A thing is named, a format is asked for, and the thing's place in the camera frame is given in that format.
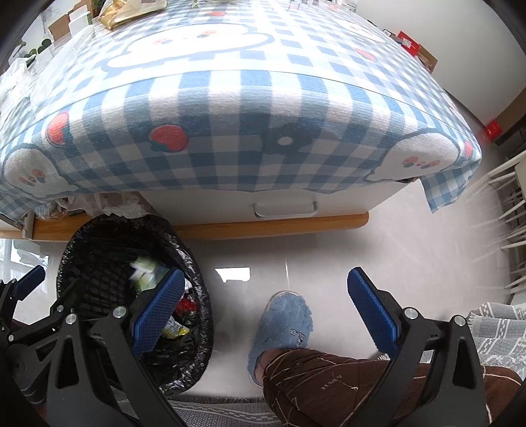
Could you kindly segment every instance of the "fuzzy slipper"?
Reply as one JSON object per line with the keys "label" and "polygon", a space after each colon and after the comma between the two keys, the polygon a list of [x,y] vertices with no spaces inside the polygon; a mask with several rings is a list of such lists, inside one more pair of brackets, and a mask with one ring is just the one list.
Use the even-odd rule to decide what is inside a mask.
{"label": "fuzzy slipper", "polygon": [[248,354],[247,369],[255,384],[259,356],[270,349],[305,348],[312,332],[312,317],[303,297],[292,291],[275,294],[267,304],[254,344]]}

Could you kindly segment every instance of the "person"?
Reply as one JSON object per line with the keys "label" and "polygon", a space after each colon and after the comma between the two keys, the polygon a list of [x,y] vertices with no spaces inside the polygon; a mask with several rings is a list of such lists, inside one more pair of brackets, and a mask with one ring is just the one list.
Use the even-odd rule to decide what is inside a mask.
{"label": "person", "polygon": [[[389,361],[357,360],[307,348],[313,331],[302,296],[283,291],[267,304],[248,356],[248,371],[263,387],[267,404],[286,426],[342,427],[366,399]],[[483,366],[488,422],[510,403],[521,386],[512,370]],[[411,413],[426,382],[421,363],[394,420]]]}

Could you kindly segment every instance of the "white cartoon character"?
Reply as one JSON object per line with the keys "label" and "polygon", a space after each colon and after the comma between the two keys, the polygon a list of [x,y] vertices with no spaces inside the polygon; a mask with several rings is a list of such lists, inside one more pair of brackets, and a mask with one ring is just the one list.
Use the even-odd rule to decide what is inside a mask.
{"label": "white cartoon character", "polygon": [[255,33],[241,24],[194,24],[167,29],[132,42],[110,68],[134,68],[201,53],[229,52],[273,42],[272,36]]}
{"label": "white cartoon character", "polygon": [[[365,181],[398,181],[433,175],[458,162],[460,156],[469,159],[473,154],[470,142],[460,149],[447,136],[440,133],[421,133],[395,144]],[[424,152],[423,147],[432,147]]]}
{"label": "white cartoon character", "polygon": [[78,189],[58,174],[53,163],[44,154],[33,148],[21,148],[10,154],[4,165],[4,178],[12,186],[35,197],[47,197]]}
{"label": "white cartoon character", "polygon": [[469,128],[468,123],[466,122],[466,119],[460,114],[459,109],[457,108],[456,104],[451,100],[451,98],[448,96],[447,93],[441,92],[442,98],[444,98],[444,101],[446,101],[449,105],[449,107],[453,110],[453,113],[455,116],[460,120],[460,123],[466,125]]}
{"label": "white cartoon character", "polygon": [[377,42],[377,43],[385,43],[386,42],[382,37],[376,35],[372,31],[368,30],[367,28],[365,28],[365,27],[363,27],[361,25],[354,24],[354,23],[349,22],[349,21],[344,21],[343,19],[335,19],[335,18],[333,18],[333,20],[336,21],[343,28],[345,28],[347,31],[350,31],[353,34],[357,34],[359,36],[368,38],[369,40],[372,40],[373,42]]}

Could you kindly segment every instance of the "gray tile floor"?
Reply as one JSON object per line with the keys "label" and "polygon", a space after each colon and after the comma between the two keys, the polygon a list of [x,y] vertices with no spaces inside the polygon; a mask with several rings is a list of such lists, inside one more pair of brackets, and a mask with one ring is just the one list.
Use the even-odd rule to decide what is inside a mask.
{"label": "gray tile floor", "polygon": [[[261,395],[249,380],[247,354],[266,303],[283,289],[301,293],[312,309],[310,347],[349,357],[372,356],[375,346],[346,291],[347,273],[356,266],[402,306],[414,306],[431,318],[466,314],[485,301],[505,302],[502,286],[510,281],[509,254],[499,246],[507,227],[496,220],[502,208],[485,177],[501,162],[494,147],[486,147],[461,199],[434,214],[415,182],[372,210],[369,223],[358,230],[189,242],[210,291],[216,344],[208,369],[188,393]],[[64,246],[43,245],[49,254],[48,279],[17,308],[19,320],[33,322],[47,314]],[[225,268],[245,268],[244,281],[225,282],[216,271]],[[10,271],[4,268],[4,279]],[[221,273],[235,278],[239,272]]]}

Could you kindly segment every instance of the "garbage bag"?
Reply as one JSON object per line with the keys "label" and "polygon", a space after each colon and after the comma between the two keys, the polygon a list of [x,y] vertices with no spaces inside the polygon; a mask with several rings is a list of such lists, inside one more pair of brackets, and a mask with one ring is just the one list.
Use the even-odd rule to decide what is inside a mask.
{"label": "garbage bag", "polygon": [[[175,235],[170,224],[148,215],[127,219],[102,215],[82,226],[69,241],[57,275],[57,294],[77,278],[88,283],[79,307],[85,319],[108,315],[119,305],[129,306],[136,292],[129,281],[138,256],[146,256],[168,267],[180,268],[192,284],[198,303],[191,331],[176,339],[160,337],[143,363],[167,398],[192,387],[204,373],[212,352],[214,324],[210,298],[199,267],[190,250]],[[112,385],[120,388],[107,354],[102,354]]]}

